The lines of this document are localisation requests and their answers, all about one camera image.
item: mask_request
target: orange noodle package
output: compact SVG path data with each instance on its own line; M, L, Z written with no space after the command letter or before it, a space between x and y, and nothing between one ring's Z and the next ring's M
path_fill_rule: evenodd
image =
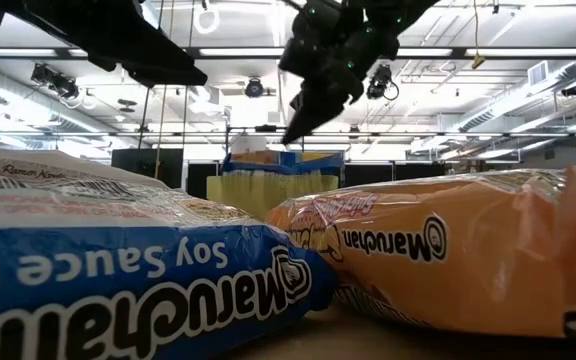
M407 180L286 201L362 313L454 331L576 336L576 167Z

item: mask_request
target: wall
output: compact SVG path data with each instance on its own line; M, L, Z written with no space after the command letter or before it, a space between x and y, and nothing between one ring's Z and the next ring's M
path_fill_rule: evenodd
M557 169L576 164L576 147L573 144L555 147L555 158L545 160L544 149L531 152L517 168Z

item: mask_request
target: black panel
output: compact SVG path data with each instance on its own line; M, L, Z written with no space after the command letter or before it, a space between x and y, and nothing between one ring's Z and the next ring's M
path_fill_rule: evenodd
M217 163L188 165L188 178L186 179L186 192L188 195L201 199L207 198L207 179L217 175Z
M443 175L446 175L446 168L442 164L395 164L395 180L423 179Z
M136 174L155 177L156 149L124 149L112 152L112 166ZM161 149L159 180L172 189L181 188L184 149Z
M392 181L392 165L346 164L344 187Z

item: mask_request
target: ceiling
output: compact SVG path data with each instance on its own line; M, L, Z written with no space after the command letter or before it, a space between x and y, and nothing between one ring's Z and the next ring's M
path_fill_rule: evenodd
M291 36L291 23L296 14L283 3L272 0L208 1L208 13L198 0L149 1L152 15L155 18L161 16L162 29L180 47L281 47ZM473 1L443 0L400 35L401 45L474 47L478 43L481 47L576 47L576 0L500 0L498 14L493 14L492 0L479 0L477 3L478 27ZM0 47L60 46L67 45L14 17L7 16L0 28ZM348 107L327 129L347 131L350 125L359 125L362 131L373 132L445 131L443 119L459 117L485 105L491 97L524 81L527 70L538 62L538 59L490 60L477 70L472 70L472 61L466 60L398 60L390 64L396 74L395 83L400 89L396 101L374 101L364 97ZM0 74L30 89L35 86L30 80L35 63L30 60L1 59ZM208 75L207 85L213 90L220 90L218 100L212 100L215 108L186 109L184 87L169 86L166 89L157 86L148 95L148 107L145 109L147 89L121 69L106 72L80 60L42 63L76 78L77 85L89 95L83 101L80 99L66 104L55 101L57 106L76 107L74 111L121 131L135 131L144 118L151 130L158 131L163 120L161 128L172 132L183 131L184 118L187 119L185 129L189 132L223 132L228 116L231 121L236 118L243 125L260 125L267 121L268 112L281 113L278 118L285 123L289 121L290 112L282 112L282 108L289 108L288 102L298 92L300 84L300 79L295 76L279 74L276 60L198 60L196 66ZM249 99L240 91L251 77L260 78L266 88L281 87L281 91L276 96ZM58 99L49 90L39 89L38 92L53 100ZM195 97L189 98L189 105L197 102ZM134 112L121 113L119 109L122 106L117 103L119 99L136 102ZM564 100L569 105L576 102L576 98ZM226 106L232 107L232 114L228 116L223 110ZM547 96L513 109L506 115L529 121L554 111L553 97ZM156 138L146 139L147 144L158 141ZM161 141L177 143L179 139L164 137ZM198 158L221 156L223 147L217 145L220 141L223 142L223 139L219 137L186 139L186 142L197 145L214 145L210 151L206 150L206 146L197 150L202 153ZM398 146L398 151L405 151L408 145Z

